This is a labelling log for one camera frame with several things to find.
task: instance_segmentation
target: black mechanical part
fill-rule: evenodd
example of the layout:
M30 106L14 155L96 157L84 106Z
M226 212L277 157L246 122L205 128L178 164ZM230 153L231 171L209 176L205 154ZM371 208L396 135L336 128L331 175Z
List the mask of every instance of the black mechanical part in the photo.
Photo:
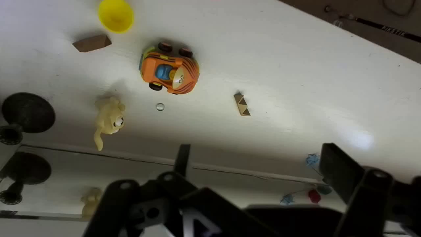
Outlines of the black mechanical part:
M148 83L148 88L151 88L152 91L160 91L161 85L155 83Z
M189 149L190 145L181 145L175 159L173 172L177 172L181 176L186 175Z
M139 236L164 224L189 237L381 237L385 220L421 236L421 178L403 184L377 168L363 168L332 143L322 146L321 172L347 203L346 213L321 207L253 205L239 209L209 188L185 180L188 145L180 146L175 168L143 185L127 180L105 191L84 237Z
M168 42L159 42L157 49L163 52L171 52L172 51L172 45Z
M319 171L323 180L336 191L344 203L348 203L364 175L364 168L334 143L322 145Z
M1 112L9 124L21 126L25 133L42 133L55 121L55 112L48 101L32 93L14 93L2 103Z
M178 54L180 54L181 56L193 58L193 51L192 51L190 49L186 49L186 47L181 47L181 49L178 50Z

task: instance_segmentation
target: small toy figure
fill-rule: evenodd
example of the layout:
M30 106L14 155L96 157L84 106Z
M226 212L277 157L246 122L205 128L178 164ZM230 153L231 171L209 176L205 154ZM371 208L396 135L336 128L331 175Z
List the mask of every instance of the small toy figure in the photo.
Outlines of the small toy figure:
M123 112L125 105L117 97L107 97L98 103L96 131L93 134L98 151L103 147L101 134L114 134L123 126Z
M81 196L81 201L84 203L81 209L81 218L90 220L97 205L100 204L102 196L102 191L100 188L90 188L85 195Z
M281 205L290 205L290 204L293 204L293 196L292 196L292 193L284 195L284 196L280 199L280 204L281 204Z
M305 163L311 168L317 168L319 158L317 157L317 154L307 154L305 158Z
M172 45L165 42L143 51L139 71L151 89L165 87L173 95L190 92L200 74L190 50L182 47L178 54L173 54Z

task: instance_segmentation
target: black round object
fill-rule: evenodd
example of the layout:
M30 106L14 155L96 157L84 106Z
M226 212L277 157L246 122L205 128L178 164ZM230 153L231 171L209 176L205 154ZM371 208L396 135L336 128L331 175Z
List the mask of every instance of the black round object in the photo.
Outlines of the black round object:
M3 176L9 176L23 184L38 184L51 175L51 166L42 157L17 151L1 170Z
M192 50L189 50L189 49L181 47L181 49L178 50L178 54L180 54L181 56L193 58L193 52L192 52Z
M1 106L3 118L17 124L26 133L40 133L50 129L55 113L50 103L32 93L14 93L5 99Z
M167 43L167 42L159 42L157 43L157 49L163 52L171 52L172 51L172 45Z
M0 142L3 145L18 145L22 141L22 130L19 125L0 126Z
M15 205L22 201L23 184L14 182L7 189L0 192L0 201L6 205Z
M161 85L160 84L148 83L148 88L151 88L153 91L160 91Z

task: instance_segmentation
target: yellow ball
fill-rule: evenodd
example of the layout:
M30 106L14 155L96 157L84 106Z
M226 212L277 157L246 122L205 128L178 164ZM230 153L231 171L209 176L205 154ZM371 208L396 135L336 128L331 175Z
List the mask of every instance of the yellow ball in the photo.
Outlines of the yellow ball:
M101 24L114 33L127 31L134 21L132 9L125 0L102 0L97 16Z

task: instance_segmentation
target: blue object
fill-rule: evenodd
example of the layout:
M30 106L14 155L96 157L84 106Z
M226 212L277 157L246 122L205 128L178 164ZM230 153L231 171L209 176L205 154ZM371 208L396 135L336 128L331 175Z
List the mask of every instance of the blue object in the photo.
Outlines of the blue object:
M289 205L289 204L293 204L293 196L289 193L289 195L284 195L281 199L280 199L280 204L282 205Z
M155 71L155 76L159 80L169 80L169 72L172 67L169 64L159 64Z
M315 154L309 154L306 158L305 158L305 163L309 166L309 167L317 167L318 164L318 157Z

